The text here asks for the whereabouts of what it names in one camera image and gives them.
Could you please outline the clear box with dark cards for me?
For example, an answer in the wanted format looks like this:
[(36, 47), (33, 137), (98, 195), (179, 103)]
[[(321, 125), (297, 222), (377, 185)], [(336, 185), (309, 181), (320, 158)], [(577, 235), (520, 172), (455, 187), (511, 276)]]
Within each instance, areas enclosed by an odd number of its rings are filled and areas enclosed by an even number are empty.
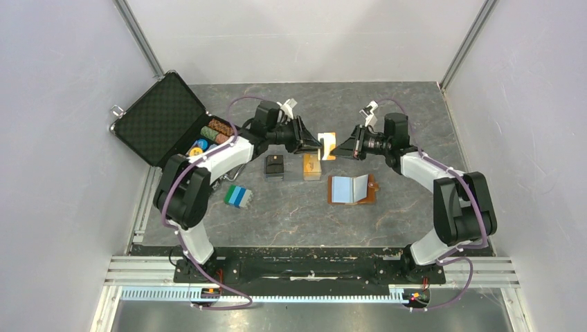
[(285, 176), (285, 159), (282, 154), (271, 154), (264, 159), (264, 177), (268, 181), (282, 181)]

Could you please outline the brown leather card holder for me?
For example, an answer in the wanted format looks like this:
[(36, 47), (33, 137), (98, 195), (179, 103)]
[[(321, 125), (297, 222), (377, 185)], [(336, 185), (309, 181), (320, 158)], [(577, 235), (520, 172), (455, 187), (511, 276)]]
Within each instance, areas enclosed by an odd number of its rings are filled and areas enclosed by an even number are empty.
[(365, 205), (377, 201), (379, 184), (373, 174), (362, 176), (330, 176), (327, 202), (331, 205)]

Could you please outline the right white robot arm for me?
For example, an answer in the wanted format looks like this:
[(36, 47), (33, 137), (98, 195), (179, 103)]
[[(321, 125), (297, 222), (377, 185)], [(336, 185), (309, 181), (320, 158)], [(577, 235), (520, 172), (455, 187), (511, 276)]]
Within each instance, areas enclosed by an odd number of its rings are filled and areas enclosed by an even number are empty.
[(392, 170), (432, 193), (433, 228), (404, 248), (399, 265), (406, 281), (418, 282), (428, 266), (443, 264), (453, 253), (486, 248), (497, 221), (485, 176), (461, 172), (431, 158), (411, 144), (409, 130), (407, 115), (388, 113), (382, 132), (359, 124), (332, 154), (355, 160), (364, 160), (368, 154), (383, 156)]

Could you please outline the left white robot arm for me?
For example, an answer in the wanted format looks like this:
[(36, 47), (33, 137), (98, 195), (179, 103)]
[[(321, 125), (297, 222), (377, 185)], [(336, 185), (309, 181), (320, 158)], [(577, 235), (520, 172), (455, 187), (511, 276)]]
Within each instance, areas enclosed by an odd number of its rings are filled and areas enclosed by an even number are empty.
[(195, 156), (172, 156), (154, 195), (153, 204), (162, 224), (174, 230), (184, 255), (192, 262), (191, 273), (201, 282), (217, 274), (215, 249), (203, 225), (213, 183), (238, 166), (261, 156), (269, 146), (282, 145), (291, 154), (318, 151), (322, 143), (293, 115), (296, 101), (259, 100), (249, 126), (232, 124), (233, 135), (217, 147)]

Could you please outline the orange credit card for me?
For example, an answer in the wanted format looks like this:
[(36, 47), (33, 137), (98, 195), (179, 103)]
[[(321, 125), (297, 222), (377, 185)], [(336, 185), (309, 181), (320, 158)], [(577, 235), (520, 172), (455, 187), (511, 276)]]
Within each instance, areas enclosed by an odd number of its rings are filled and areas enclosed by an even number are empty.
[(332, 151), (336, 147), (336, 133), (335, 132), (323, 132), (318, 133), (318, 141), (322, 144), (321, 149), (318, 152), (320, 160), (335, 160), (336, 156), (332, 154)]

